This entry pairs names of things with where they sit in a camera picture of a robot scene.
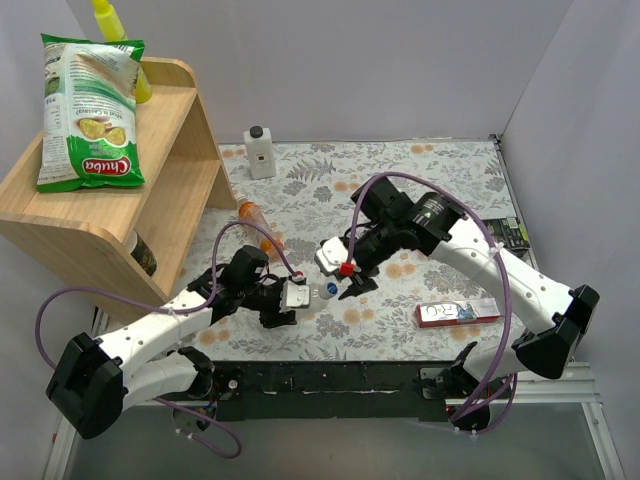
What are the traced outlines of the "clear bottle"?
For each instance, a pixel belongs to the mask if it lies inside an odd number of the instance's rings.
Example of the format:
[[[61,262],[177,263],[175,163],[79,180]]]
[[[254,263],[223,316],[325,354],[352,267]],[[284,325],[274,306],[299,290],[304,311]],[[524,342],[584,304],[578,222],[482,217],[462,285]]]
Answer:
[[[309,286],[309,302],[307,305],[301,308],[302,311],[308,313],[317,313],[321,310],[324,310],[328,306],[329,301],[336,295],[331,295],[327,292],[327,283],[329,282],[314,283]]]

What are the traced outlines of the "orange soda bottle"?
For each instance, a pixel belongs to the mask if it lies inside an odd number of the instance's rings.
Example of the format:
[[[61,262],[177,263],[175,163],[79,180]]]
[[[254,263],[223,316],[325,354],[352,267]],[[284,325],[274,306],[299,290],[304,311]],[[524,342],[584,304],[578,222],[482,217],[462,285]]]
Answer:
[[[245,225],[245,230],[253,245],[267,254],[271,260],[276,260],[279,257],[276,247],[282,248],[283,244],[272,231],[261,207],[244,195],[239,196],[236,203],[238,219],[248,222],[248,225]]]

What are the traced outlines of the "blue white bottle cap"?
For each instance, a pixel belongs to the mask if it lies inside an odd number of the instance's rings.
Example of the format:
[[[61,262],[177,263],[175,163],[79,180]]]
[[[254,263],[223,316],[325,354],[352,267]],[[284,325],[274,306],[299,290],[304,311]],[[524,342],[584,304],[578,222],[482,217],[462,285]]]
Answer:
[[[335,283],[329,282],[326,284],[326,290],[331,295],[336,295],[338,293],[338,287]]]

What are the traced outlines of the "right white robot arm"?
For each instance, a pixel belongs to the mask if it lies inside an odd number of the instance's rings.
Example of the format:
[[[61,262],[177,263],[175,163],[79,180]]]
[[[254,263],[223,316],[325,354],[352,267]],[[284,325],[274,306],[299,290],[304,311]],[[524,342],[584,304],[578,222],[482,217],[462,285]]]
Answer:
[[[371,223],[363,235],[333,237],[316,254],[328,275],[350,278],[347,296],[376,289],[378,266],[397,251],[415,250],[447,264],[503,302],[506,321],[521,330],[494,342],[468,345],[449,378],[464,397],[475,397],[500,377],[531,371],[558,379],[586,334],[600,300],[588,285],[571,288],[535,270],[499,246],[479,217],[431,185],[418,201],[399,191],[392,173],[379,174],[351,197],[355,215]]]

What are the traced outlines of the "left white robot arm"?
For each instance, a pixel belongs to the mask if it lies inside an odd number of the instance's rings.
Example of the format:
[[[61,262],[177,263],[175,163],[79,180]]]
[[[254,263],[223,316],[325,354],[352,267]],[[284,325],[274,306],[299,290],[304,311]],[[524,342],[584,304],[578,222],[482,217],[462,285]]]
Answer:
[[[156,357],[184,337],[245,308],[268,326],[290,325],[293,311],[281,306],[286,287],[306,287],[300,271],[278,277],[269,258],[252,246],[231,261],[207,269],[159,311],[116,331],[91,338],[85,333],[66,345],[46,388],[49,400],[84,439],[109,429],[123,411],[154,397],[183,392],[205,398],[213,386],[213,363],[193,347],[164,360]]]

